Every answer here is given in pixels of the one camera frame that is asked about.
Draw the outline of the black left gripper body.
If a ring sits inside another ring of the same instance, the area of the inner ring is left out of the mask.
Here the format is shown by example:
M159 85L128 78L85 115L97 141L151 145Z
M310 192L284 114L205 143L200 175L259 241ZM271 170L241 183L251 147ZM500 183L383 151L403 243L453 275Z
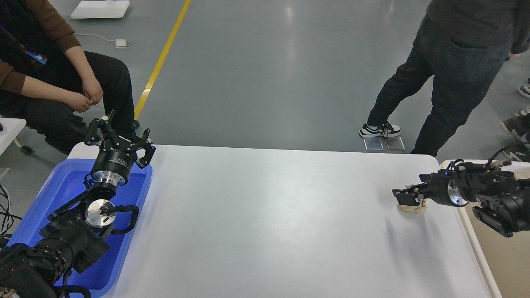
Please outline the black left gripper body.
M127 182L137 155L134 151L127 151L131 142L118 140L102 141L99 154L91 170L91 177L95 180L110 178L115 182Z

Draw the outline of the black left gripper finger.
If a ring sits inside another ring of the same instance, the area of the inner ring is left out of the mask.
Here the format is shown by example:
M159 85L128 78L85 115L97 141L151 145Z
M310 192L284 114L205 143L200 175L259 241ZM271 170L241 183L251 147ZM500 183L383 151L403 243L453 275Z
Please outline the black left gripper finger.
M138 168L145 168L148 166L154 156L156 147L149 138L151 130L147 128L144 130L142 137L131 143L131 156L134 158L134 163Z
M117 143L117 134L110 124L108 118L95 118L88 126L84 139L85 145L101 147L105 141Z

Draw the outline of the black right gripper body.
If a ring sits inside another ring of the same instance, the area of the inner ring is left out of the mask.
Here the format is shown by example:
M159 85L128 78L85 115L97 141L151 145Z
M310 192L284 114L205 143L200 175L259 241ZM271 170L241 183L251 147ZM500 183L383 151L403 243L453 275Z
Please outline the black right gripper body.
M431 173L426 182L428 183L426 197L437 204L454 207L464 207L469 204L450 174L444 171Z

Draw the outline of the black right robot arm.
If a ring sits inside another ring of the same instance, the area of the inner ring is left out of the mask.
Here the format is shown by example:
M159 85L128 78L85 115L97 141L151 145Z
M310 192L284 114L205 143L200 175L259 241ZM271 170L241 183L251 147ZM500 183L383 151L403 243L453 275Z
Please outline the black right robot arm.
M462 159L450 161L448 166L429 174L420 174L421 183L393 189L399 206L420 207L427 199L439 205L464 207L477 205L475 217L502 236L528 231L529 179L518 179L511 171L503 171L511 161L498 161L496 154L485 163Z

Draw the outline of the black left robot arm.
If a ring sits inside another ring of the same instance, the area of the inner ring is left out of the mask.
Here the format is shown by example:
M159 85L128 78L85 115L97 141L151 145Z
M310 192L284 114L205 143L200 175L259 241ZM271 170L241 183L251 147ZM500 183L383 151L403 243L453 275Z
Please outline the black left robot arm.
M111 200L128 182L134 165L150 164L156 150L150 132L146 129L131 141L115 133L109 117L91 121L84 142L96 145L99 154L85 177L85 191L48 216L36 245L15 243L1 250L2 298L91 297L87 287L70 285L68 278L104 256L110 249L108 236L127 234L136 226L140 208Z

